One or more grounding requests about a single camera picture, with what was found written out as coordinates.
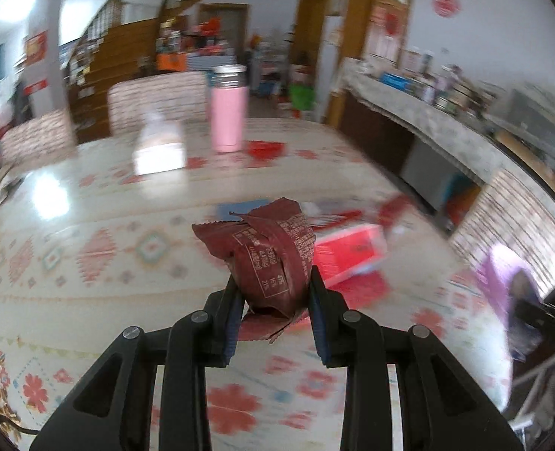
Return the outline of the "red white KFC box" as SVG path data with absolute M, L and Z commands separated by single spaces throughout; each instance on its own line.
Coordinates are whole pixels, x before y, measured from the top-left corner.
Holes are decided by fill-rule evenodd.
M 316 232 L 313 264 L 326 287 L 374 268 L 387 255 L 382 227 L 348 223 Z

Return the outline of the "dark red snack wrapper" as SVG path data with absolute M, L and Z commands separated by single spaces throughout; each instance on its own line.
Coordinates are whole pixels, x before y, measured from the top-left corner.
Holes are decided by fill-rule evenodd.
M 307 315 L 315 233 L 297 201 L 279 198 L 237 221 L 192 229 L 209 254 L 229 267 L 249 306 L 240 340 L 276 340 Z

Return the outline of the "patterned chair right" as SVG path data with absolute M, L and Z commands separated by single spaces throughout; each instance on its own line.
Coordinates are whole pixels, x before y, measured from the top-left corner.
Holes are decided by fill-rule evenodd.
M 554 290 L 555 218 L 507 170 L 495 173 L 449 239 L 455 253 L 473 268 L 499 243 L 527 262 L 541 297 Z

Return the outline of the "patterned chair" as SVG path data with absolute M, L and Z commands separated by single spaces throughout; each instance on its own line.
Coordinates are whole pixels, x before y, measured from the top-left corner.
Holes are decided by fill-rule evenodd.
M 455 253 L 473 268 L 499 243 L 527 262 L 541 297 L 554 290 L 555 218 L 507 170 L 495 173 L 449 239 Z
M 70 111 L 58 109 L 5 132 L 0 139 L 0 164 L 42 162 L 67 156 L 76 149 Z
M 170 120 L 205 121 L 207 88 L 203 71 L 170 72 L 116 83 L 107 93 L 110 133 L 124 135 L 141 129 L 147 112 Z

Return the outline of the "long covered sideboard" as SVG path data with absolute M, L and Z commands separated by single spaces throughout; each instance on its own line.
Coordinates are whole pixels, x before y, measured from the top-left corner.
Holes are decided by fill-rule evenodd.
M 337 68 L 329 123 L 392 174 L 401 174 L 414 145 L 423 145 L 479 185 L 510 170 L 555 213 L 555 173 L 511 133 L 385 85 L 366 62 L 346 58 Z

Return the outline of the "white tissue pack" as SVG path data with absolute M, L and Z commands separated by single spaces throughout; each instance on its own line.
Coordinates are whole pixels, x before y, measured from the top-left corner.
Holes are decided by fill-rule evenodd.
M 156 111 L 146 112 L 132 158 L 138 176 L 185 168 L 187 152 L 183 121 L 168 119 Z

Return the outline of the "patterned chair left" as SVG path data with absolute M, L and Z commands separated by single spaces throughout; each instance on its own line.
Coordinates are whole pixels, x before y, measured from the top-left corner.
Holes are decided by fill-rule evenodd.
M 70 111 L 58 109 L 5 132 L 0 139 L 0 164 L 42 162 L 67 156 L 76 149 Z

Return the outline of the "red crumpled paper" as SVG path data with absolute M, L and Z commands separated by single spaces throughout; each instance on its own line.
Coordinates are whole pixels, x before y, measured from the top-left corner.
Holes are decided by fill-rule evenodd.
M 285 152 L 286 146 L 283 142 L 248 141 L 247 153 L 257 161 L 272 161 Z

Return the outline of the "patterned chair far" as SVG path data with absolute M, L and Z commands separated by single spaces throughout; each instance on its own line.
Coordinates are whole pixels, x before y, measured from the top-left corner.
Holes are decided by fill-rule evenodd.
M 170 120 L 205 121 L 207 88 L 203 71 L 170 72 L 116 83 L 107 93 L 110 133 L 124 135 L 141 129 L 147 112 Z

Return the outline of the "pink thermos bottle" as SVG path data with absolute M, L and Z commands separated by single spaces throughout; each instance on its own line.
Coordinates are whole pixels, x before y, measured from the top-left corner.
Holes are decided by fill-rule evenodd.
M 240 151 L 248 117 L 247 67 L 216 66 L 210 86 L 210 135 L 212 147 L 221 154 Z

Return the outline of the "wooden staircase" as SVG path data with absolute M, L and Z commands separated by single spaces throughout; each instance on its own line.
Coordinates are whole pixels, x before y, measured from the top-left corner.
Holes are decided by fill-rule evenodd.
M 106 0 L 74 45 L 64 74 L 77 141 L 110 136 L 107 93 L 145 76 L 156 66 L 161 40 L 186 30 L 185 12 L 202 0 L 160 0 L 150 15 L 137 15 L 126 0 Z

